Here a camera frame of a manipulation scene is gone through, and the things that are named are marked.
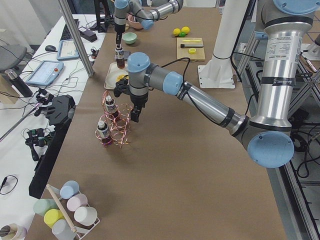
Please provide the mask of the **black gripper arm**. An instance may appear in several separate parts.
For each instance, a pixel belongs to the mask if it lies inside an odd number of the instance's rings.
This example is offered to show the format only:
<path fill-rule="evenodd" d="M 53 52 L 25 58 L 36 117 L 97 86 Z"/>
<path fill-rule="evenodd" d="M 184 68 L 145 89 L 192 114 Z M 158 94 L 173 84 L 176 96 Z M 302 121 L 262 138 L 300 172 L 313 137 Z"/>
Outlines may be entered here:
<path fill-rule="evenodd" d="M 116 43 L 116 45 L 120 45 L 121 41 L 122 41 L 122 35 L 125 32 L 125 25 L 124 24 L 123 25 L 115 24 L 114 30 L 116 32 L 115 43 Z"/>
<path fill-rule="evenodd" d="M 130 84 L 129 76 L 125 75 L 116 82 L 113 94 L 118 98 L 121 94 L 130 96 L 134 107 L 130 111 L 130 120 L 138 123 L 142 108 L 148 101 L 149 88 L 147 86 L 135 87 Z"/>

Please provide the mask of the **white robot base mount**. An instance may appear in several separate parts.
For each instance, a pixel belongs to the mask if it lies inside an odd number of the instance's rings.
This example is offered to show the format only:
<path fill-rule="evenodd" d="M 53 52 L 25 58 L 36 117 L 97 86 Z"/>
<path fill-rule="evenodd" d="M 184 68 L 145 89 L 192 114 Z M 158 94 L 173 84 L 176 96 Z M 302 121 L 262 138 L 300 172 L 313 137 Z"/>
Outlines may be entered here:
<path fill-rule="evenodd" d="M 198 66 L 202 89 L 234 89 L 232 53 L 247 11 L 249 0 L 227 0 L 224 5 L 211 60 Z"/>

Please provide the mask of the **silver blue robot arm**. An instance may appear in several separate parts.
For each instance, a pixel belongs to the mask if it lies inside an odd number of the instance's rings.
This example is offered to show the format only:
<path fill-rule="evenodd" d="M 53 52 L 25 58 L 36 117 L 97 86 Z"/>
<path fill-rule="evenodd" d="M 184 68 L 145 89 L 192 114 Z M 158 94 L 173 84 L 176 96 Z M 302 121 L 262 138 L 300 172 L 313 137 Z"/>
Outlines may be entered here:
<path fill-rule="evenodd" d="M 146 10 L 143 8 L 141 0 L 115 0 L 114 29 L 116 32 L 116 46 L 119 47 L 121 45 L 128 14 L 132 14 L 142 25 L 143 29 L 149 30 L 154 25 L 154 22 L 171 14 L 178 13 L 182 9 L 183 4 L 183 0 L 168 0 L 161 6 Z"/>
<path fill-rule="evenodd" d="M 265 168 L 288 163 L 295 152 L 290 138 L 288 112 L 303 36 L 312 28 L 317 0 L 261 0 L 256 28 L 266 33 L 267 47 L 260 82 L 258 106 L 253 117 L 236 113 L 174 71 L 150 62 L 143 52 L 128 57 L 128 79 L 116 83 L 114 95 L 130 96 L 130 117 L 139 120 L 154 88 L 197 108 L 214 124 L 226 128 L 247 150 L 250 158 Z"/>

